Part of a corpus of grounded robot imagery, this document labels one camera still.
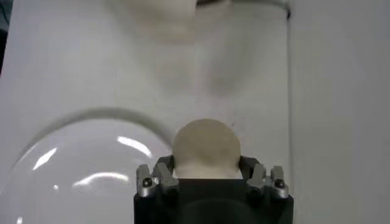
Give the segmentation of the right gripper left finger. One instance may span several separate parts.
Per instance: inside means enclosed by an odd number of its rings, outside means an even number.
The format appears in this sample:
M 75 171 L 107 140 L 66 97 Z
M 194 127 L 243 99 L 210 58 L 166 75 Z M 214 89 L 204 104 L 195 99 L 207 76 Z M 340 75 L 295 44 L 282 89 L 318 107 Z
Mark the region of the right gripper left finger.
M 140 165 L 136 170 L 137 195 L 151 198 L 160 190 L 168 198 L 176 198 L 179 194 L 179 180 L 173 176 L 175 159 L 172 155 L 160 157 L 150 172 L 147 164 Z

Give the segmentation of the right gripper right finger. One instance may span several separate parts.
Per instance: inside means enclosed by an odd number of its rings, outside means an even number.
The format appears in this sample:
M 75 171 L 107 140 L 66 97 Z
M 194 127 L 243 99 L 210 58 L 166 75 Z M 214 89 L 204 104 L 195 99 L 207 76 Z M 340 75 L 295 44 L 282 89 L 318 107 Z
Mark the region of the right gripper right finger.
M 266 194 L 271 198 L 289 197 L 289 186 L 282 166 L 274 166 L 268 175 L 265 166 L 256 158 L 241 156 L 239 169 L 250 191 L 254 190 L 261 197 Z

